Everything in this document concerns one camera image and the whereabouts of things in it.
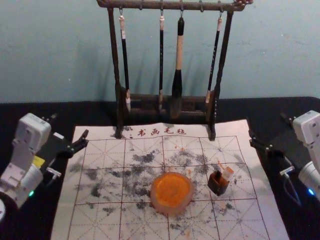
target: metal rod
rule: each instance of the metal rod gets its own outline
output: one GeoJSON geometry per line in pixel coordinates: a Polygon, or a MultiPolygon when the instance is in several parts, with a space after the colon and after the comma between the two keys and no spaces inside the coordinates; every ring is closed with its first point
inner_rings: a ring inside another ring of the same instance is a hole
{"type": "Polygon", "coordinates": [[[113,60],[113,71],[114,71],[114,80],[115,80],[115,100],[116,100],[116,131],[115,137],[121,138],[121,132],[124,125],[124,115],[122,109],[122,99],[121,99],[121,84],[119,76],[119,61],[118,61],[118,50],[117,50],[117,39],[116,39],[116,29],[115,29],[115,20],[114,20],[114,9],[108,8],[109,16],[109,28],[110,28],[110,40],[111,40],[111,52],[113,60]]]}
{"type": "Polygon", "coordinates": [[[123,8],[123,9],[164,9],[164,10],[199,10],[199,11],[227,11],[240,12],[246,5],[253,1],[242,1],[232,3],[220,2],[179,2],[179,1],[154,1],[154,0],[96,0],[101,8],[123,8]]]}
{"type": "Polygon", "coordinates": [[[220,60],[219,60],[219,69],[216,76],[216,84],[213,90],[213,96],[210,97],[210,116],[209,116],[209,129],[211,136],[209,136],[210,140],[214,140],[216,138],[216,132],[215,132],[215,123],[216,123],[216,117],[217,117],[217,105],[218,100],[220,96],[220,84],[222,80],[222,74],[225,66],[226,56],[227,56],[227,50],[228,50],[228,43],[229,43],[229,36],[230,36],[230,30],[231,30],[231,23],[232,23],[232,17],[234,13],[232,11],[228,11],[227,17],[226,17],[226,23],[224,28],[224,35],[223,35],[223,41],[222,41],[222,47],[221,47],[221,53],[220,53],[220,60]]]}

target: blue led light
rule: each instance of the blue led light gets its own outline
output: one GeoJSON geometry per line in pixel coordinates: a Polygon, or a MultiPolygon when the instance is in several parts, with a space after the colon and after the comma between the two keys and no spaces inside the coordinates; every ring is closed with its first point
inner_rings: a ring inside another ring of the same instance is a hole
{"type": "Polygon", "coordinates": [[[315,195],[314,191],[312,191],[310,188],[308,189],[308,192],[313,196],[315,195]]]}

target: black tablecloth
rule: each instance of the black tablecloth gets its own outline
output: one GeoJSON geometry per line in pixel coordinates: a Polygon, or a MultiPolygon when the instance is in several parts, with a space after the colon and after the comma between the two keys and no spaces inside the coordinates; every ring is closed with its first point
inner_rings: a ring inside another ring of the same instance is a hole
{"type": "MultiPolygon", "coordinates": [[[[320,112],[320,99],[314,97],[281,97],[222,99],[217,111],[217,122],[248,119],[251,129],[260,139],[268,141],[277,134],[288,130],[280,120],[280,112],[288,116],[299,116],[309,110],[320,112]]],[[[52,130],[71,140],[77,125],[110,126],[115,125],[114,102],[67,102],[67,103],[23,103],[0,104],[0,173],[3,172],[12,154],[12,139],[19,118],[26,113],[48,117],[52,113],[59,116],[52,124],[52,130]]],[[[163,119],[155,117],[137,117],[129,124],[151,124],[163,119]]],[[[204,124],[197,119],[178,119],[180,124],[204,124]]],[[[307,195],[306,189],[298,180],[297,185],[303,204],[297,207],[284,193],[279,182],[278,170],[272,162],[279,158],[266,159],[259,153],[262,165],[267,173],[275,199],[290,239],[320,239],[320,204],[314,197],[307,195]]],[[[58,163],[64,172],[67,162],[58,163]]],[[[58,205],[63,179],[49,189],[39,188],[28,199],[19,212],[0,225],[0,239],[50,239],[55,212],[58,205]]]]}

